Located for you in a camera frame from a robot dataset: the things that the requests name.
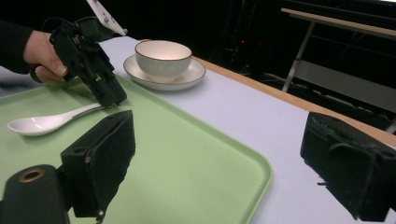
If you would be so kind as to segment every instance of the white ceramic bowl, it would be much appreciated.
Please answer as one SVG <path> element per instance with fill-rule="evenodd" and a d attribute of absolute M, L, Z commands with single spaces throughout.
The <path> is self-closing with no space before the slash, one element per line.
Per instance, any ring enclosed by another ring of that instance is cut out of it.
<path fill-rule="evenodd" d="M 134 48 L 140 69 L 155 82 L 169 83 L 180 77 L 191 63 L 191 50 L 166 40 L 140 42 Z"/>

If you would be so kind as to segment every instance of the ceramic spoon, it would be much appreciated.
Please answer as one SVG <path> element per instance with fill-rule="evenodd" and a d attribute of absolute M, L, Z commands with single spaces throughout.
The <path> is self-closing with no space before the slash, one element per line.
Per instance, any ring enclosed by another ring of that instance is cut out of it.
<path fill-rule="evenodd" d="M 95 103 L 59 115 L 15 119 L 8 124 L 8 128 L 22 135 L 41 135 L 55 131 L 78 115 L 99 107 L 102 106 Z"/>

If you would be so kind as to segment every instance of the light green plastic tray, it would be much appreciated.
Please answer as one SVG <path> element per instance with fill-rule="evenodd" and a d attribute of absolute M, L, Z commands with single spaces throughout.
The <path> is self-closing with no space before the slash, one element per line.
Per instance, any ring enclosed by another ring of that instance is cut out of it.
<path fill-rule="evenodd" d="M 268 160 L 119 77 L 128 99 L 43 136 L 10 131 L 13 119 L 63 113 L 95 102 L 78 79 L 0 98 L 0 195 L 18 171 L 61 165 L 60 153 L 109 114 L 132 109 L 136 154 L 105 223 L 249 223 L 273 176 Z M 75 218 L 71 223 L 94 223 Z"/>

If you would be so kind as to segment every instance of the plate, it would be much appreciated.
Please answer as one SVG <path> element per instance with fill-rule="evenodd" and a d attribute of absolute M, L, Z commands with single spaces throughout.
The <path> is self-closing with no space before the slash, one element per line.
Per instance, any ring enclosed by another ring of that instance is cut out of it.
<path fill-rule="evenodd" d="M 155 82 L 139 68 L 135 55 L 125 60 L 124 69 L 131 75 L 133 82 L 160 91 L 179 91 L 187 89 L 198 84 L 206 73 L 205 67 L 198 61 L 192 59 L 189 69 L 175 81 L 170 83 Z"/>

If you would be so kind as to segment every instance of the bowl rim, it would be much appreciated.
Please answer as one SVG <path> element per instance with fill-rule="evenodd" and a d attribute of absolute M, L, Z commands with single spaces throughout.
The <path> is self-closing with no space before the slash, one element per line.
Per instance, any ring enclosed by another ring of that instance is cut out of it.
<path fill-rule="evenodd" d="M 183 58 L 179 58 L 179 59 L 158 59 L 158 58 L 149 57 L 149 56 L 147 56 L 145 54 L 142 54 L 141 52 L 139 52 L 137 50 L 139 45 L 144 44 L 144 43 L 148 43 L 148 42 L 168 42 L 168 43 L 172 43 L 172 44 L 177 44 L 177 45 L 180 45 L 181 47 L 184 47 L 184 48 L 188 49 L 190 51 L 190 53 L 189 53 L 188 56 L 183 57 Z M 138 55 L 140 55 L 140 56 L 142 56 L 144 58 L 155 60 L 155 61 L 162 61 L 162 62 L 183 61 L 183 60 L 192 58 L 192 50 L 189 47 L 187 47 L 187 46 L 185 46 L 183 44 L 174 42 L 174 41 L 170 41 L 170 40 L 144 40 L 144 41 L 141 41 L 141 42 L 137 43 L 134 46 L 134 52 L 135 52 L 135 54 L 138 54 Z"/>

